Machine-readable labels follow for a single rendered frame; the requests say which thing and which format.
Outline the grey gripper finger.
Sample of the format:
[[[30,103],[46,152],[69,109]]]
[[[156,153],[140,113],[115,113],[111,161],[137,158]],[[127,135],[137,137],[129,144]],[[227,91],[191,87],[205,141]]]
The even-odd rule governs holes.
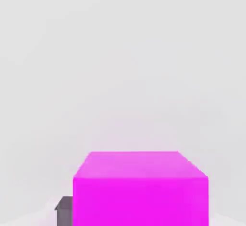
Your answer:
[[[63,196],[53,212],[32,219],[25,226],[73,226],[73,197]]]

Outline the small magenta cube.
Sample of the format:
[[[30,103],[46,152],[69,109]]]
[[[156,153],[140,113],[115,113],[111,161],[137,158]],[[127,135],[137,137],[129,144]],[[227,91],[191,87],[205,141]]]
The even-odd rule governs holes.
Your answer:
[[[73,226],[209,226],[209,179],[177,151],[90,152]]]

